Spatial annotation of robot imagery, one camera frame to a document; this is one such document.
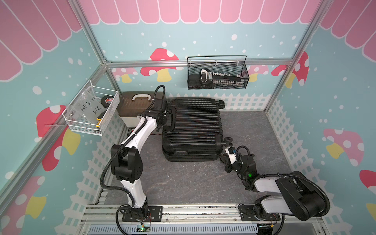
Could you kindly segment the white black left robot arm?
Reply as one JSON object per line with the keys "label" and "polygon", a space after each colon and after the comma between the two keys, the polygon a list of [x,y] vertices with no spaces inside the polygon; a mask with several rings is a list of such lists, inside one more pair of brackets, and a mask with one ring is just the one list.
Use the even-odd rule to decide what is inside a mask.
{"label": "white black left robot arm", "polygon": [[[141,182],[144,169],[141,149],[155,129],[167,124],[167,100],[164,85],[156,88],[151,104],[139,115],[139,120],[135,130],[125,141],[120,145],[112,146],[111,158],[104,167],[99,182],[102,189],[126,193],[128,202],[126,206],[120,207],[120,211],[143,219],[149,212],[147,197]],[[105,184],[104,179],[109,170],[121,182],[121,187]]]}

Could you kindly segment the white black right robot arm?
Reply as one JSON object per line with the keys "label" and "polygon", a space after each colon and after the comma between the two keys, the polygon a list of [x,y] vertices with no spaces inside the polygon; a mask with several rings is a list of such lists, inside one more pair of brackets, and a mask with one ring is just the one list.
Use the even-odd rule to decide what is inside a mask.
{"label": "white black right robot arm", "polygon": [[294,216],[300,221],[322,217],[331,208],[327,194],[301,172],[259,174],[256,162],[249,148],[234,148],[226,145],[225,154],[220,157],[225,171],[235,172],[245,190],[265,193],[253,205],[239,204],[243,220],[279,220],[283,216]]}

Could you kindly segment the black ribbed hard-shell suitcase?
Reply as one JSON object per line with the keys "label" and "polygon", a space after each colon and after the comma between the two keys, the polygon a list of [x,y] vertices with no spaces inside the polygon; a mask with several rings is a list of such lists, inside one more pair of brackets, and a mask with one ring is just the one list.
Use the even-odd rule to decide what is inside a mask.
{"label": "black ribbed hard-shell suitcase", "polygon": [[223,100],[183,97],[167,100],[167,124],[162,132],[162,150],[170,162],[217,160],[233,139],[223,137],[220,110]]}

